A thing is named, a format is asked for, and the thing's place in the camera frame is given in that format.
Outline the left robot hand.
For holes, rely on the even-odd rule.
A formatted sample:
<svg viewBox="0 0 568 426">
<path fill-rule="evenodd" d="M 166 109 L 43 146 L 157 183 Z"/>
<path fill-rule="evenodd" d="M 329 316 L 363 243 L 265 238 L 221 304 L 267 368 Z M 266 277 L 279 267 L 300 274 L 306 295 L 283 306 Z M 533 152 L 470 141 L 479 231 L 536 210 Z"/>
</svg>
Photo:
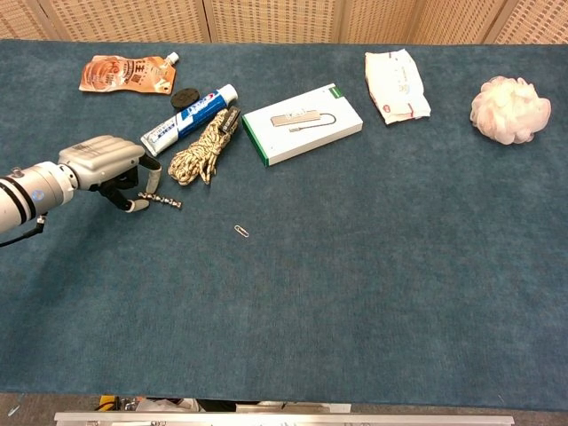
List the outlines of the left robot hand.
<svg viewBox="0 0 568 426">
<path fill-rule="evenodd" d="M 146 209 L 149 201 L 130 200 L 123 190 L 138 186 L 138 167 L 149 170 L 146 192 L 155 193 L 162 166 L 144 147 L 111 135 L 90 138 L 59 152 L 58 166 L 72 187 L 98 192 L 118 209 L 131 213 Z"/>
</svg>

